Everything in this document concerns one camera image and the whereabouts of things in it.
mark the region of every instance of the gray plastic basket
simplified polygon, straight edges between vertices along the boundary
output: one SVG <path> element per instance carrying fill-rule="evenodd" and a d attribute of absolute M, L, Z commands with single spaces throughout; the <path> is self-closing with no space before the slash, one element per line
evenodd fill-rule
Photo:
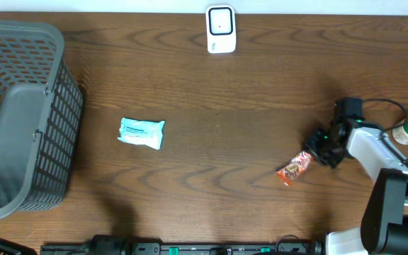
<path fill-rule="evenodd" d="M 0 21 L 0 219 L 64 198 L 83 98 L 63 52 L 51 25 Z"/>

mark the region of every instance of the candy wrapper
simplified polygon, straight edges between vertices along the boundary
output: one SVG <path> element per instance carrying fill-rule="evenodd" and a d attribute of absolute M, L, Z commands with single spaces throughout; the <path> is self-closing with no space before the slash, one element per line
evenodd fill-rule
<path fill-rule="evenodd" d="M 120 121 L 118 140 L 133 145 L 147 145 L 154 149 L 160 149 L 163 125 L 164 121 L 156 123 L 123 118 Z"/>
<path fill-rule="evenodd" d="M 278 176 L 285 185 L 290 186 L 292 182 L 308 168 L 312 160 L 311 154 L 301 151 L 289 164 L 278 170 L 276 176 Z"/>

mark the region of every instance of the white wall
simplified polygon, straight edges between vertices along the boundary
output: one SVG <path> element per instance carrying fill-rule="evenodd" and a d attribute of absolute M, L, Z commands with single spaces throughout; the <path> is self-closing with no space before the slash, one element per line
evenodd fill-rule
<path fill-rule="evenodd" d="M 204 13 L 215 4 L 237 13 L 408 15 L 408 0 L 0 0 L 0 11 Z"/>

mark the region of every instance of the wet wipes package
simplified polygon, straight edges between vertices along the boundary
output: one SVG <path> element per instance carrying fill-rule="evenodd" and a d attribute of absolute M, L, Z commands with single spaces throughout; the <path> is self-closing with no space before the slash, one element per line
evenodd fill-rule
<path fill-rule="evenodd" d="M 156 123 L 123 118 L 120 121 L 118 140 L 132 145 L 147 145 L 154 149 L 160 149 L 163 125 L 164 121 Z"/>

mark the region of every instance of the wooden table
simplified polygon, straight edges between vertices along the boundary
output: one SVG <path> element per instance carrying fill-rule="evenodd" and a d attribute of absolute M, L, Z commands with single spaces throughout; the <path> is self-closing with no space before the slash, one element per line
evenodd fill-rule
<path fill-rule="evenodd" d="M 360 225 L 361 165 L 274 176 L 344 96 L 408 107 L 408 17 L 238 15 L 237 49 L 206 50 L 204 15 L 0 13 L 46 22 L 86 92 L 70 192 L 58 208 L 0 220 L 35 249 L 95 234 L 163 242 L 275 242 Z M 369 120 L 403 115 L 366 105 Z M 161 150 L 119 142 L 122 117 L 165 120 Z M 408 156 L 408 146 L 399 147 Z"/>

